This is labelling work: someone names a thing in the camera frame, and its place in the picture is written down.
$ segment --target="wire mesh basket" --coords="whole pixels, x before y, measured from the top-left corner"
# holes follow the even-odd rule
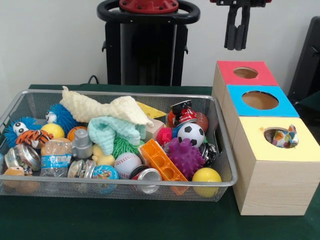
[[[220,174],[222,182],[87,179],[42,177],[39,174],[33,176],[0,175],[0,195],[217,202],[227,188],[236,183],[238,178],[236,165],[226,126],[219,103],[211,96],[90,91],[79,93],[102,104],[110,103],[120,96],[130,95],[135,100],[163,112],[168,112],[170,106],[176,103],[192,100],[192,109],[204,113],[208,118],[209,128],[206,137],[208,142],[215,144],[218,149],[217,158],[210,167]],[[4,155],[9,150],[3,135],[7,123],[21,117],[33,117],[37,119],[38,123],[43,124],[50,106],[59,103],[61,99],[62,91],[60,90],[26,90],[18,94],[0,118],[0,132],[2,133],[0,136],[0,153]],[[13,184],[16,187],[9,189],[6,187],[8,184]],[[156,188],[157,191],[146,194],[150,187]],[[173,188],[181,188],[183,194],[177,195]],[[210,193],[213,192],[214,196],[199,196],[195,188],[201,190],[203,193],[201,195],[212,195]]]

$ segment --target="orange plastic block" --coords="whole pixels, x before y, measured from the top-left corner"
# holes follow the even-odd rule
[[[146,160],[147,164],[154,169],[157,169],[164,180],[182,182],[188,181],[155,140],[149,140],[141,147],[140,150],[142,157]],[[172,186],[171,189],[175,194],[180,196],[184,194],[188,187]]]

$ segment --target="toy eyes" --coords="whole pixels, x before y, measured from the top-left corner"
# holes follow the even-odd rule
[[[13,131],[15,134],[19,137],[22,133],[28,131],[29,129],[26,127],[26,125],[23,122],[17,122],[13,125]]]
[[[45,115],[45,119],[48,123],[54,123],[57,121],[57,115],[55,115],[52,111],[48,111]]]

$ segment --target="bottle label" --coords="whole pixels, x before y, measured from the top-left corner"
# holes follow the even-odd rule
[[[42,156],[41,169],[67,168],[72,154]]]

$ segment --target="white sphere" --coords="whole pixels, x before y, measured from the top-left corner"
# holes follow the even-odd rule
[[[137,155],[125,152],[116,158],[114,168],[118,172],[120,179],[129,179],[132,171],[141,164],[141,159]]]
[[[205,140],[204,130],[195,123],[186,123],[178,131],[178,139],[181,143],[183,139],[190,139],[193,147],[199,148]]]

